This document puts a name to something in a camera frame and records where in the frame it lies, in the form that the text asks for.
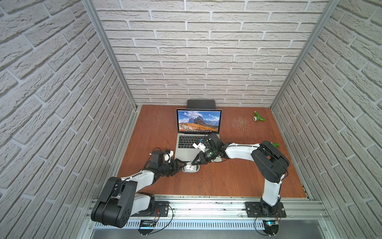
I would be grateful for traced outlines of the grey wireless mouse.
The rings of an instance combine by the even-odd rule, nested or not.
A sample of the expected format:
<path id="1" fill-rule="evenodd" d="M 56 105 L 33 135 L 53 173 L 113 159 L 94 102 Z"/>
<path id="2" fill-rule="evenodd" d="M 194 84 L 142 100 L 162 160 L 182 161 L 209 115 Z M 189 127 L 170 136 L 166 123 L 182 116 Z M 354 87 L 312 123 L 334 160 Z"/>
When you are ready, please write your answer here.
<path id="1" fill-rule="evenodd" d="M 196 173 L 200 170 L 199 165 L 193 166 L 191 162 L 188 162 L 187 165 L 185 165 L 183 168 L 186 168 L 189 171 L 189 173 Z"/>

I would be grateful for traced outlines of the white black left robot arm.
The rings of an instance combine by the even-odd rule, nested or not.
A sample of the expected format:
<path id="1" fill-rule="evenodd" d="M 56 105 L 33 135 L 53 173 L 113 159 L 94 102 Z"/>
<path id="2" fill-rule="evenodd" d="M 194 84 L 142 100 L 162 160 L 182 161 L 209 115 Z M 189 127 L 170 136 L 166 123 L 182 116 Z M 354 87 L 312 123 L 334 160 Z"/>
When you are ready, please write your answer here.
<path id="1" fill-rule="evenodd" d="M 186 166 L 185 162 L 172 156 L 171 150 L 154 150 L 138 173 L 109 178 L 93 207 L 91 220 L 122 228 L 135 214 L 160 216 L 159 209 L 155 208 L 155 196 L 141 190 L 160 177 L 174 176 Z"/>

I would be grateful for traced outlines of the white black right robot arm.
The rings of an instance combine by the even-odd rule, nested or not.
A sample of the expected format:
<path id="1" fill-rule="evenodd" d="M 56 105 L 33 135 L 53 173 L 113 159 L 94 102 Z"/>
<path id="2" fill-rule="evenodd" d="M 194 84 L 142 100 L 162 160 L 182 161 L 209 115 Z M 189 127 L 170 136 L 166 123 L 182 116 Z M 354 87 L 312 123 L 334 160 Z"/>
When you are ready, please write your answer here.
<path id="1" fill-rule="evenodd" d="M 193 147 L 200 152 L 191 165 L 205 165 L 217 157 L 254 162 L 264 177 L 260 208 L 266 215 L 275 213 L 281 199 L 282 182 L 288 174 L 289 160 L 274 143 L 266 140 L 258 144 L 223 143 L 217 134 L 212 133 L 207 137 L 207 145 L 200 139 L 193 142 Z"/>

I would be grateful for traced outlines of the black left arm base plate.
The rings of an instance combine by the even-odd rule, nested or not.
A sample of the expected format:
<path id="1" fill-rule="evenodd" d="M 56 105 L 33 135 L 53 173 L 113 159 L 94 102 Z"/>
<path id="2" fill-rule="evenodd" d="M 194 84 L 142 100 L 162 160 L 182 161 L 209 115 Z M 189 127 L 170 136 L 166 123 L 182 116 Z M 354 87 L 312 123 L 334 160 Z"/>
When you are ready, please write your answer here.
<path id="1" fill-rule="evenodd" d="M 138 212 L 132 217 L 167 217 L 169 213 L 169 201 L 156 201 L 154 206 L 150 206 L 149 209 L 145 211 Z"/>

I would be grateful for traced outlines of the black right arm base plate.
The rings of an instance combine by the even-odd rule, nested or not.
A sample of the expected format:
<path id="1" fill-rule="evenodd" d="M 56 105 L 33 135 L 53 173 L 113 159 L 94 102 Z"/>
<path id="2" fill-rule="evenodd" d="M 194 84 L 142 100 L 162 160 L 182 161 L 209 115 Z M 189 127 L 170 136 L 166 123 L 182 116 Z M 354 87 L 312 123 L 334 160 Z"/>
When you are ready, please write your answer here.
<path id="1" fill-rule="evenodd" d="M 263 202 L 245 202 L 248 218 L 286 218 L 286 211 L 282 202 L 269 206 Z"/>

